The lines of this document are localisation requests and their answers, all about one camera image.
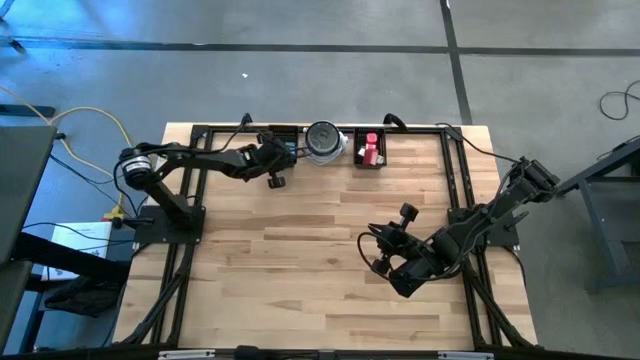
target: wooden table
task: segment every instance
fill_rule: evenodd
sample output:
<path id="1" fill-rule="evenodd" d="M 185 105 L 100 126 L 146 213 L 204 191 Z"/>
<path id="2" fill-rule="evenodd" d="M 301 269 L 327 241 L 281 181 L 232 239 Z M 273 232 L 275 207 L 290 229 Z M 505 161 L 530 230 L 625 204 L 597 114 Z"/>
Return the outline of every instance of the wooden table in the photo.
<path id="1" fill-rule="evenodd" d="M 188 144 L 192 125 L 167 124 L 163 143 Z M 491 150 L 487 127 L 463 132 Z M 214 148 L 226 138 L 216 135 Z M 255 135 L 240 134 L 230 148 L 248 142 Z M 194 256 L 180 347 L 472 349 L 461 276 L 425 284 L 405 299 L 359 257 L 356 236 L 369 222 L 397 221 L 404 202 L 420 210 L 409 226 L 413 234 L 426 237 L 446 224 L 439 138 L 388 136 L 387 149 L 388 166 L 378 171 L 356 169 L 351 147 L 322 167 L 300 159 L 284 172 L 287 186 L 276 190 L 266 177 L 244 183 L 209 173 L 205 234 Z M 499 183 L 495 159 L 468 145 L 466 153 L 476 201 L 490 201 Z M 457 159 L 453 164 L 461 184 Z M 165 183 L 177 193 L 181 178 L 176 170 Z M 366 254 L 379 254 L 373 240 L 363 245 Z M 166 251 L 151 245 L 133 260 L 114 340 L 129 335 L 157 299 Z M 490 248 L 487 260 L 497 302 L 535 342 L 517 262 L 501 248 Z M 479 312 L 489 339 L 484 306 Z M 171 318 L 169 310 L 165 336 Z"/>

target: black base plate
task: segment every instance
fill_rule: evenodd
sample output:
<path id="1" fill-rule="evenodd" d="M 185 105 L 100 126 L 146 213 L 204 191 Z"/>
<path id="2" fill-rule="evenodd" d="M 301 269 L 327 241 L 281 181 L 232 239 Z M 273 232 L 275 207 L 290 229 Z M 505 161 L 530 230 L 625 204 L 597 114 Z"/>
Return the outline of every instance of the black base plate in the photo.
<path id="1" fill-rule="evenodd" d="M 154 223 L 138 226 L 134 241 L 149 244 L 198 244 L 202 239 L 206 209 L 204 207 L 191 209 L 193 226 L 189 230 L 182 230 L 171 224 L 159 206 L 143 206 L 138 217 L 152 218 Z"/>
<path id="2" fill-rule="evenodd" d="M 449 209 L 448 221 L 449 225 L 462 222 L 466 219 L 468 209 Z M 518 231 L 515 226 L 506 226 L 513 222 L 513 215 L 509 214 L 504 219 L 496 223 L 493 230 L 489 232 L 489 235 L 478 238 L 476 245 L 487 246 L 517 246 L 520 245 L 520 239 L 518 238 Z"/>

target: concrete floor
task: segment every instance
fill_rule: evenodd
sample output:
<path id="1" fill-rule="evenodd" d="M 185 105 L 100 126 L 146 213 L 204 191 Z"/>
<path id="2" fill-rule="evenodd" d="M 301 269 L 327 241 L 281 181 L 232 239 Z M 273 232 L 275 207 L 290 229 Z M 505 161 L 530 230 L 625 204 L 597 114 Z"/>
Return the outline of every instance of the concrete floor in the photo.
<path id="1" fill-rule="evenodd" d="M 638 48 L 640 3 L 631 0 L 450 0 L 460 46 Z M 16 0 L 16 36 L 196 43 L 446 45 L 437 0 Z M 606 91 L 640 78 L 638 58 L 462 56 L 474 124 L 489 125 L 496 152 L 539 159 L 563 179 L 640 133 L 640 109 L 613 122 L 597 109 Z M 33 103 L 106 109 L 134 142 L 159 142 L 168 121 L 461 123 L 448 55 L 158 52 L 0 48 L 0 84 Z M 611 104 L 612 111 L 622 104 Z M 0 125 L 39 124 L 0 118 Z M 63 121 L 78 153 L 109 168 L 125 143 L 96 114 Z M 54 153 L 73 164 L 63 149 Z M 76 165 L 85 174 L 100 178 Z M 499 163 L 504 174 L 506 164 Z M 106 188 L 115 196 L 115 191 Z M 518 225 L 540 344 L 556 350 L 640 357 L 640 289 L 599 295 L 599 249 L 578 194 L 531 206 Z M 93 221 L 108 199 L 50 164 L 27 222 Z M 41 235 L 50 229 L 39 229 Z M 61 343 L 47 314 L 38 345 L 100 343 L 109 325 L 78 320 Z"/>

